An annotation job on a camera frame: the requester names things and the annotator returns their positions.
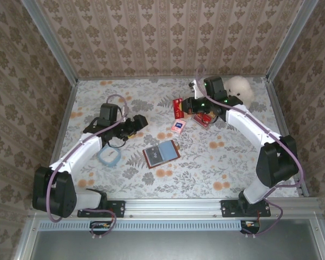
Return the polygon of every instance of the patterned wall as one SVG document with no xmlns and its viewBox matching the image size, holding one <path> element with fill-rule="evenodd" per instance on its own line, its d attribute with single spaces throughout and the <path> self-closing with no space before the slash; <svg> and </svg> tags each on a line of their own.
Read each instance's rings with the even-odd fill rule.
<svg viewBox="0 0 325 260">
<path fill-rule="evenodd" d="M 266 74 L 302 0 L 37 0 L 80 78 Z"/>
<path fill-rule="evenodd" d="M 20 1 L 0 0 L 0 259 L 17 246 L 70 84 Z"/>
<path fill-rule="evenodd" d="M 312 196 L 325 216 L 325 0 L 320 0 L 274 80 Z"/>
</svg>

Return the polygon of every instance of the wire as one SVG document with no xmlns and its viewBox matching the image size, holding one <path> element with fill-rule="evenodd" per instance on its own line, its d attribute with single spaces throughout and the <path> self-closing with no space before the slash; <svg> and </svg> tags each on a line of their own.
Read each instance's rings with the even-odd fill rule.
<svg viewBox="0 0 325 260">
<path fill-rule="evenodd" d="M 124 141 L 124 144 L 122 144 L 121 146 L 117 146 L 117 147 L 115 147 L 115 146 L 111 146 L 111 145 L 109 144 L 109 141 L 107 142 L 107 144 L 108 144 L 108 146 L 111 147 L 111 148 L 122 148 L 122 147 L 126 144 L 126 141 Z"/>
<path fill-rule="evenodd" d="M 281 220 L 281 218 L 283 217 L 283 209 L 282 209 L 280 206 L 278 206 L 277 204 L 274 204 L 274 203 L 270 202 L 270 201 L 267 200 L 267 199 L 264 199 L 264 200 L 265 200 L 268 204 L 270 204 L 271 206 L 278 208 L 278 209 L 281 211 L 281 213 L 279 214 L 278 218 L 277 218 L 277 219 L 272 223 L 272 225 L 270 225 L 267 229 L 265 229 L 264 231 L 261 231 L 261 232 L 259 232 L 259 233 L 253 234 L 253 233 L 250 232 L 249 230 L 242 228 L 242 230 L 244 230 L 244 231 L 247 232 L 248 234 L 253 235 L 253 237 L 254 237 L 254 236 L 261 236 L 261 235 L 263 235 L 263 234 L 269 232 L 271 229 L 273 229 L 273 227 L 274 227 L 274 226 L 275 226 L 275 225 L 276 225 L 276 224 Z"/>
<path fill-rule="evenodd" d="M 91 230 L 90 230 L 91 234 L 93 235 L 93 238 L 95 238 L 96 236 L 98 236 L 99 238 L 101 238 L 101 237 L 103 237 L 103 236 L 105 236 L 105 235 L 108 235 L 108 234 L 113 230 L 113 228 L 114 228 L 114 226 L 115 226 L 115 223 L 117 223 L 117 216 L 115 215 L 114 212 L 112 212 L 112 211 L 110 211 L 110 210 L 93 210 L 93 209 L 85 209 L 85 211 L 89 211 L 89 212 L 98 212 L 98 213 L 101 213 L 101 212 L 103 212 L 103 213 L 109 213 L 109 214 L 111 214 L 112 217 L 114 218 L 111 227 L 110 227 L 110 228 L 109 228 L 109 229 L 108 229 L 104 234 L 102 234 L 102 235 L 96 235 L 96 234 L 94 234 L 94 228 L 95 228 L 96 226 L 103 225 L 103 224 L 105 224 L 105 223 L 101 223 L 101 222 L 94 223 L 94 224 L 92 225 Z"/>
<path fill-rule="evenodd" d="M 119 111 L 120 111 L 120 115 L 123 116 L 123 112 L 121 111 L 121 108 L 120 107 L 118 107 L 118 108 L 119 108 Z"/>
<path fill-rule="evenodd" d="M 128 108 L 128 105 L 127 105 L 127 102 L 125 100 L 125 98 L 119 94 L 113 94 L 113 95 L 110 95 L 107 100 L 106 100 L 106 103 L 108 103 L 108 100 L 110 98 L 113 98 L 115 96 L 118 96 L 120 98 L 122 98 L 124 100 L 124 108 L 126 109 L 127 112 L 129 112 L 129 108 Z M 55 219 L 53 218 L 51 212 L 50 212 L 50 191 L 51 191 L 51 187 L 52 187 L 52 184 L 53 184 L 53 181 L 54 181 L 54 178 L 56 176 L 56 174 L 58 173 L 58 171 L 60 170 L 60 168 L 62 166 L 65 165 L 65 163 L 67 162 L 67 160 L 85 143 L 87 142 L 88 140 L 90 140 L 91 138 L 93 137 L 96 137 L 97 135 L 99 134 L 102 134 L 114 127 L 116 127 L 117 125 L 120 124 L 121 121 L 123 121 L 123 119 L 127 116 L 127 113 L 124 114 L 116 123 L 114 123 L 113 125 L 109 126 L 109 127 L 106 127 L 105 129 L 102 129 L 100 131 L 98 131 L 97 133 L 95 134 L 92 134 L 90 136 L 88 136 L 87 138 L 85 138 L 84 140 L 82 140 L 75 148 L 73 148 L 66 156 L 65 158 L 62 160 L 62 162 L 55 168 L 54 172 L 52 173 L 52 175 L 50 176 L 50 179 L 49 179 L 49 182 L 48 182 L 48 186 L 47 186 L 47 194 L 46 194 L 46 210 L 47 210 L 47 215 L 48 215 L 48 218 L 50 219 L 50 221 L 54 222 L 54 223 L 57 223 L 59 221 L 61 221 L 62 217 L 58 218 L 58 219 Z"/>
</svg>

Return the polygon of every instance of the aluminum frame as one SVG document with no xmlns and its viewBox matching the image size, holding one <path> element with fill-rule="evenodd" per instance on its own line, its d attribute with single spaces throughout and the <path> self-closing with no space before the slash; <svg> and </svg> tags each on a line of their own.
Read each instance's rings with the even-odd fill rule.
<svg viewBox="0 0 325 260">
<path fill-rule="evenodd" d="M 270 81 L 270 80 L 266 80 L 265 85 L 266 85 L 267 93 L 269 95 L 269 99 L 270 99 L 270 102 L 271 102 L 271 105 L 272 105 L 272 110 L 273 110 L 273 113 L 274 113 L 276 121 L 277 121 L 277 126 L 278 126 L 278 129 L 279 129 L 279 133 L 282 136 L 286 136 L 286 135 L 289 134 L 289 130 L 288 130 L 287 124 L 285 123 L 285 119 L 284 119 L 284 116 L 283 116 L 283 112 L 282 112 L 280 103 L 278 101 L 278 97 L 277 97 L 277 94 L 276 94 L 276 91 L 275 91 L 275 87 L 274 87 L 272 81 Z M 306 183 L 304 181 L 301 184 L 301 192 L 299 192 L 299 193 L 301 195 L 303 195 L 304 197 L 309 196 L 307 186 L 306 186 Z"/>
<path fill-rule="evenodd" d="M 55 146 L 53 149 L 53 154 L 52 157 L 50 158 L 50 164 L 59 160 L 61 148 L 63 146 L 67 126 L 69 124 L 69 120 L 72 112 L 72 107 L 76 99 L 77 90 L 78 90 L 78 85 L 75 85 L 71 89 L 69 100 L 67 101 L 64 117 L 63 120 L 61 121 L 58 137 L 56 139 Z"/>
<path fill-rule="evenodd" d="M 203 78 L 214 76 L 206 74 L 203 75 Z M 224 78 L 231 78 L 237 76 L 237 74 L 228 74 L 228 75 L 219 75 Z M 123 77 L 93 77 L 91 79 L 87 79 L 84 77 L 80 77 L 80 81 L 93 81 L 93 80 L 163 80 L 163 79 L 195 79 L 196 75 L 173 75 L 173 76 L 123 76 Z M 243 77 L 266 77 L 265 74 L 246 74 Z"/>
<path fill-rule="evenodd" d="M 247 220 L 255 218 L 223 218 L 218 199 L 124 199 L 126 201 L 125 221 L 130 220 Z M 284 211 L 283 219 L 308 219 L 314 232 L 319 253 L 325 260 L 325 222 L 317 198 L 270 198 Z M 271 217 L 276 219 L 279 210 L 271 207 Z M 40 221 L 48 220 L 47 214 L 32 210 L 23 230 L 15 260 L 30 259 L 38 234 Z M 76 211 L 67 219 L 79 221 Z M 109 218 L 82 218 L 82 220 L 109 220 Z"/>
<path fill-rule="evenodd" d="M 92 220 L 40 220 L 38 231 L 90 231 Z M 240 220 L 133 220 L 119 219 L 113 231 L 240 231 Z"/>
<path fill-rule="evenodd" d="M 308 18 L 312 14 L 314 8 L 316 7 L 318 0 L 307 0 L 303 1 L 297 15 L 292 22 L 287 35 L 285 36 L 275 58 L 273 59 L 269 70 L 267 71 L 267 78 L 269 81 L 273 81 L 277 76 L 281 66 L 283 65 L 285 59 L 288 57 L 289 52 L 294 46 L 297 38 L 299 37 L 302 29 L 307 23 Z"/>
<path fill-rule="evenodd" d="M 71 86 L 74 87 L 77 84 L 77 72 L 70 64 L 63 47 L 58 43 L 57 37 L 54 35 L 42 10 L 35 0 L 22 0 L 22 2 L 46 41 L 49 49 L 52 51 L 53 56 L 56 58 L 61 69 L 65 73 Z"/>
</svg>

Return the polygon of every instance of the white plush toy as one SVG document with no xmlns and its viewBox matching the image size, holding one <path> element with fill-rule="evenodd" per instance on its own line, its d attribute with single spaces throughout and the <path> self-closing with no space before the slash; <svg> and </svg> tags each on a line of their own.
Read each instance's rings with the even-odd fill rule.
<svg viewBox="0 0 325 260">
<path fill-rule="evenodd" d="M 247 109 L 254 101 L 254 92 L 250 87 L 248 80 L 242 76 L 235 76 L 224 83 L 224 88 L 228 96 L 236 96 Z"/>
</svg>

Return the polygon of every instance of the red package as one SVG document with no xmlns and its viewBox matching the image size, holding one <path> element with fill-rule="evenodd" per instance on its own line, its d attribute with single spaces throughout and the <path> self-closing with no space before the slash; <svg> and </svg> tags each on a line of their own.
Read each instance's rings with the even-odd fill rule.
<svg viewBox="0 0 325 260">
<path fill-rule="evenodd" d="M 173 100 L 173 110 L 174 110 L 174 118 L 180 119 L 184 118 L 184 112 L 181 110 L 181 103 L 183 99 L 175 99 Z"/>
<path fill-rule="evenodd" d="M 198 113 L 193 116 L 192 118 L 196 123 L 204 127 L 205 129 L 208 129 L 210 126 L 210 122 L 212 120 L 211 116 L 203 114 L 203 113 Z"/>
</svg>

